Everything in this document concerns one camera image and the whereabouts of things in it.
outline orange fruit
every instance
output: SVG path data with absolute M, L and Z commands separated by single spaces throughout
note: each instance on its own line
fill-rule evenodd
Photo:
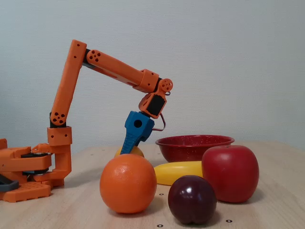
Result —
M 118 151 L 116 151 L 114 157 L 120 155 L 120 153 L 121 153 L 121 151 L 122 151 L 122 148 L 123 148 L 123 146 L 122 146 L 121 148 L 119 148 Z M 142 150 L 140 150 L 140 148 L 137 147 L 137 146 L 134 146 L 133 149 L 132 149 L 132 151 L 131 151 L 130 153 L 131 153 L 131 154 L 140 155 L 140 156 L 144 157 L 144 154 L 143 154 Z
M 145 210 L 154 198 L 157 178 L 153 166 L 135 154 L 116 156 L 105 166 L 100 180 L 104 203 L 118 213 Z

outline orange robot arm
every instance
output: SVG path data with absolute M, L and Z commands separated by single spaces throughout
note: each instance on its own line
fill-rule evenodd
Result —
M 170 79 L 161 79 L 158 74 L 147 69 L 136 70 L 98 50 L 87 49 L 87 44 L 83 42 L 73 40 L 50 113 L 49 144 L 40 144 L 33 149 L 34 153 L 55 154 L 55 169 L 50 173 L 35 176 L 36 181 L 63 179 L 71 172 L 72 130 L 66 125 L 66 119 L 82 66 L 148 93 L 141 100 L 139 109 L 152 118 L 159 117 L 166 104 L 165 96 L 173 88 Z

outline banana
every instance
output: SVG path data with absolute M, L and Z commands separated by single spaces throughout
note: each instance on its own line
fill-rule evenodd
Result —
M 161 185 L 172 185 L 184 175 L 203 177 L 201 161 L 170 162 L 156 166 L 154 171 L 157 176 L 157 183 Z

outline table surface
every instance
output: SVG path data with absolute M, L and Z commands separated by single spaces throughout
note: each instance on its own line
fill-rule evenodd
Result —
M 235 142 L 249 147 L 260 167 L 257 190 L 244 204 L 217 203 L 209 228 L 305 228 L 305 152 L 279 142 Z M 100 196 L 102 170 L 119 147 L 91 147 L 72 156 L 65 187 L 48 198 L 18 203 L 0 201 L 1 229 L 178 229 L 185 227 L 169 211 L 169 186 L 158 185 L 154 200 L 142 213 L 119 215 Z M 159 147 L 141 145 L 153 166 L 166 163 Z

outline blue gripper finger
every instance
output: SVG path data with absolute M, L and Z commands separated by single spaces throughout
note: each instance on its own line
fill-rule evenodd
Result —
M 126 122 L 126 137 L 121 154 L 129 154 L 140 141 L 145 142 L 151 135 L 154 121 L 141 112 L 130 111 Z

